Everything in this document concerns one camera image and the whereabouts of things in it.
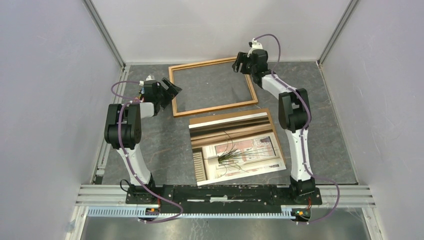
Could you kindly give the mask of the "glossy plant photo print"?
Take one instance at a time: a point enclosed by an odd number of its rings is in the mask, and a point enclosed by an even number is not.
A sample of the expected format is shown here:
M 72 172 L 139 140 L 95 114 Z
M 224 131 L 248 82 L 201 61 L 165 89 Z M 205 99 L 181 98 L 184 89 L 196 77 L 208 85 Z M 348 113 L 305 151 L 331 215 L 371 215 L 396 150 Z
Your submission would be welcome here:
M 188 129 L 199 186 L 287 168 L 266 108 L 192 118 Z

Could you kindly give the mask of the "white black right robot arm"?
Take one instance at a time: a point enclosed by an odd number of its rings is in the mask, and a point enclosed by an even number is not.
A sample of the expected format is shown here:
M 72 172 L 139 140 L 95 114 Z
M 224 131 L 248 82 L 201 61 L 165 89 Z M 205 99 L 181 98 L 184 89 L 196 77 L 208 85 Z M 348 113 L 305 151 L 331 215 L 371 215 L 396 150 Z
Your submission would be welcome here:
M 255 84 L 277 98 L 278 121 L 285 130 L 290 148 L 291 173 L 288 196 L 293 203 L 302 204 L 316 188 L 307 143 L 311 121 L 307 91 L 285 83 L 269 69 L 268 52 L 264 49 L 239 52 L 232 69 L 234 72 L 250 75 Z

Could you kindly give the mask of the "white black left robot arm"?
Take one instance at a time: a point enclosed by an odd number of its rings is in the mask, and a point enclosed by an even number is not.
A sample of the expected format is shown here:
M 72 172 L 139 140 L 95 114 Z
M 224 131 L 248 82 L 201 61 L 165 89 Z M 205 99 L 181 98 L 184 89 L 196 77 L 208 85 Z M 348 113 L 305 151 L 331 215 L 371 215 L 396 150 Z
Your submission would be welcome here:
M 127 194 L 139 197 L 145 204 L 151 204 L 158 194 L 153 175 L 140 149 L 142 119 L 156 116 L 176 98 L 182 88 L 167 78 L 158 81 L 151 76 L 135 84 L 140 87 L 137 97 L 123 96 L 125 103 L 111 103 L 108 106 L 104 140 L 124 161 L 130 176 Z

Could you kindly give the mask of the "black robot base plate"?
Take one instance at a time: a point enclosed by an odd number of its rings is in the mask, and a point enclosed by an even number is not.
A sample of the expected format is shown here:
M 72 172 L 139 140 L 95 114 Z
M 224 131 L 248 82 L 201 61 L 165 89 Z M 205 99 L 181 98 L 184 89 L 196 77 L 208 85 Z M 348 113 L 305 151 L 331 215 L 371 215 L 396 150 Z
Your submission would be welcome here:
M 294 196 L 285 185 L 161 185 L 157 196 L 129 196 L 130 205 L 153 205 L 160 213 L 276 213 L 282 206 L 319 206 L 323 201 L 318 188 Z

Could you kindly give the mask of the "aluminium toothed rail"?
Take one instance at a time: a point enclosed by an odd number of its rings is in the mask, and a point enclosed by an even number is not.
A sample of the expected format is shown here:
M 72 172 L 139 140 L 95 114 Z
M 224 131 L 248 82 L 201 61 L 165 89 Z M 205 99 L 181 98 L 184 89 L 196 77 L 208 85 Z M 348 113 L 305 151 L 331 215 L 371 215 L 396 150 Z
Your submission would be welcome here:
M 165 219 L 176 216 L 179 219 L 289 219 L 309 220 L 306 211 L 282 207 L 278 212 L 271 213 L 160 213 L 157 207 L 141 206 L 90 206 L 88 217 L 107 218 L 138 218 L 145 220 Z

